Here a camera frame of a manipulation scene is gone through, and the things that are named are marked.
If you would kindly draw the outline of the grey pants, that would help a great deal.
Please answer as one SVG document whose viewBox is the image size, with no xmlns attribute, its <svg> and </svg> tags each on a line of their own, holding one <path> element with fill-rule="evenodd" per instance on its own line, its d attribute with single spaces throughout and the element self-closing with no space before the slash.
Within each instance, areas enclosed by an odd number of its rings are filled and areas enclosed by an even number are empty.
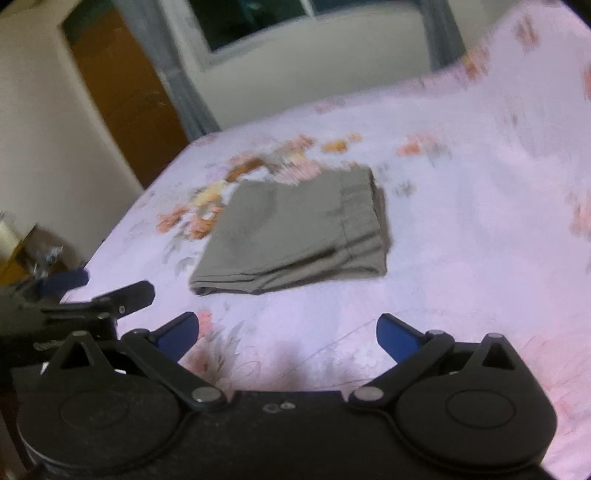
<svg viewBox="0 0 591 480">
<path fill-rule="evenodd" d="M 245 182 L 215 225 L 190 290 L 263 294 L 324 280 L 379 277 L 390 247 L 368 167 L 298 185 Z"/>
</svg>

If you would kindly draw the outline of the cluttered side table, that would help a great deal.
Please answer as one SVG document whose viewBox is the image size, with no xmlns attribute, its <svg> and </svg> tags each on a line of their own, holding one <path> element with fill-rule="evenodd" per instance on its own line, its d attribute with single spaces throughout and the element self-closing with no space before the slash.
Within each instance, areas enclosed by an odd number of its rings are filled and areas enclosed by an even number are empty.
<svg viewBox="0 0 591 480">
<path fill-rule="evenodd" d="M 1 212 L 1 286 L 66 272 L 85 263 L 70 243 L 49 229 Z"/>
</svg>

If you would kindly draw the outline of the brown wooden door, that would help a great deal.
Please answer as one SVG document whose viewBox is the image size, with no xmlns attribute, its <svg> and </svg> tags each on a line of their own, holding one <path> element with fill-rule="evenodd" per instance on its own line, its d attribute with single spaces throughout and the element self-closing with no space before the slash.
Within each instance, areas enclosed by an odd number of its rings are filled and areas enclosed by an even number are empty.
<svg viewBox="0 0 591 480">
<path fill-rule="evenodd" d="M 188 144 L 150 61 L 110 1 L 79 2 L 62 30 L 110 135 L 148 187 Z"/>
</svg>

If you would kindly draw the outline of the grey curtain right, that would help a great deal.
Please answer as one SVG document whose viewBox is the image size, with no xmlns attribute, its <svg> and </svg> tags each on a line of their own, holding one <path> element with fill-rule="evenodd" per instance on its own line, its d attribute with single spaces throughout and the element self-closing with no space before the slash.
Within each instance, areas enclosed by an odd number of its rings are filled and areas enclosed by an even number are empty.
<svg viewBox="0 0 591 480">
<path fill-rule="evenodd" d="M 418 0 L 433 72 L 447 68 L 466 52 L 459 26 L 448 0 Z"/>
</svg>

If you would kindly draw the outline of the grey curtain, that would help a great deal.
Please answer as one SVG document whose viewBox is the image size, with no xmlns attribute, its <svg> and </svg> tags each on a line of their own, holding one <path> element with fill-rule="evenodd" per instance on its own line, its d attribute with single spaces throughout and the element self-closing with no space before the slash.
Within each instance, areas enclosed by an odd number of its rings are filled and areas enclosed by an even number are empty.
<svg viewBox="0 0 591 480">
<path fill-rule="evenodd" d="M 447 68 L 466 52 L 459 26 L 448 0 L 418 0 L 433 72 Z"/>
<path fill-rule="evenodd" d="M 159 1 L 121 0 L 113 4 L 162 83 L 191 141 L 218 132 L 219 125 L 182 65 Z"/>
</svg>

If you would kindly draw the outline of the aluminium framed window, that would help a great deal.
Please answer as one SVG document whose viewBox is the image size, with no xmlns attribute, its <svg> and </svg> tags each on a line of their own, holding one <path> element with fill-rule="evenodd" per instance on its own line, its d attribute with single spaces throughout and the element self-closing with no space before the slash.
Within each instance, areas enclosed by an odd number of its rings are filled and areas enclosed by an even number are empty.
<svg viewBox="0 0 591 480">
<path fill-rule="evenodd" d="M 181 46 L 207 71 L 266 43 L 281 27 L 354 14 L 423 13 L 417 1 L 161 1 Z"/>
</svg>

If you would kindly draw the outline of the grey curtain left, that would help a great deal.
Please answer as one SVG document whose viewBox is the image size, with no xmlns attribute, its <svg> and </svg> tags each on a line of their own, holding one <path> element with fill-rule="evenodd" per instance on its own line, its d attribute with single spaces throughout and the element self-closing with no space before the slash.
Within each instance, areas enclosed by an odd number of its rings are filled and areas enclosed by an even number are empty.
<svg viewBox="0 0 591 480">
<path fill-rule="evenodd" d="M 219 125 L 182 65 L 159 1 L 121 0 L 113 4 L 162 83 L 191 141 L 218 132 Z"/>
</svg>

